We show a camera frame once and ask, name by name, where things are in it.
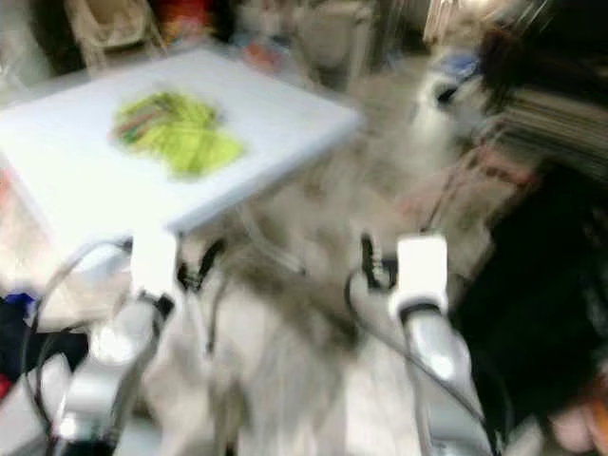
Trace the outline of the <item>beige plastic chair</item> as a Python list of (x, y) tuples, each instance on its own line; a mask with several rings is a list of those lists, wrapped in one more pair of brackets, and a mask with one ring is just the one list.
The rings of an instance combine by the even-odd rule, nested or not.
[(104, 72), (111, 49), (140, 45), (148, 56), (164, 55), (165, 42), (148, 0), (64, 0), (64, 5), (87, 72)]

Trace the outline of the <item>blue floor mat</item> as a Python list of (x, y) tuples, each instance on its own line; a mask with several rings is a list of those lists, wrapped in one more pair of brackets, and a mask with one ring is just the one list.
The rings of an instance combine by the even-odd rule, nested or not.
[(453, 79), (469, 79), (481, 72), (481, 57), (464, 49), (451, 51), (435, 62), (434, 69)]

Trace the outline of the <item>white folding table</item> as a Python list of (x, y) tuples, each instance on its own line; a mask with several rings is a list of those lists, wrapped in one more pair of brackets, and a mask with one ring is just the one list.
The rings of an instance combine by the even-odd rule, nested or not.
[[(235, 163), (173, 180), (110, 136), (122, 105), (178, 88), (218, 109), (242, 144)], [(49, 80), (39, 96), (0, 112), (0, 160), (56, 255), (152, 224), (186, 232), (259, 194), (359, 130), (350, 104), (259, 72), (207, 47)]]

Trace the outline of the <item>lime green garment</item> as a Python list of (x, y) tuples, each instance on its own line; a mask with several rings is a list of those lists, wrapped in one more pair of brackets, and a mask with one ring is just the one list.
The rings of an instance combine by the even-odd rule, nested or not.
[(182, 181), (208, 177), (244, 153), (215, 107), (178, 90), (123, 104), (114, 114), (110, 138), (129, 155), (156, 161)]

